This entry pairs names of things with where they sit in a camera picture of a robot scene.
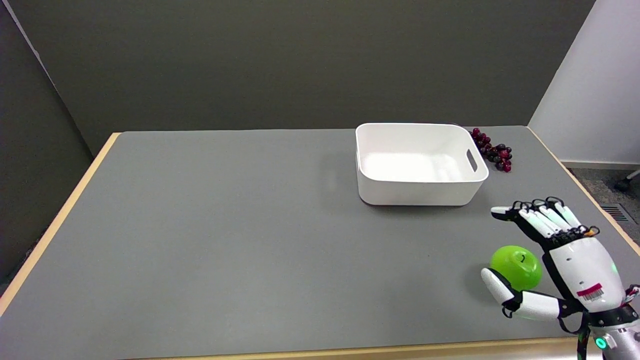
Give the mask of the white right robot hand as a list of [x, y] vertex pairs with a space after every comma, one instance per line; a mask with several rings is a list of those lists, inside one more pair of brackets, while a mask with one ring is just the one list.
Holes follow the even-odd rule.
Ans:
[[599, 228], [583, 225], [562, 199], [549, 196], [494, 206], [491, 216], [515, 223], [540, 246], [542, 263], [561, 295], [518, 290], [498, 269], [483, 268], [481, 278], [506, 317], [552, 321], [585, 313], [595, 316], [597, 326], [637, 319], [635, 310], [620, 312], [639, 296], [639, 286], [623, 285], [613, 258], [597, 239]]

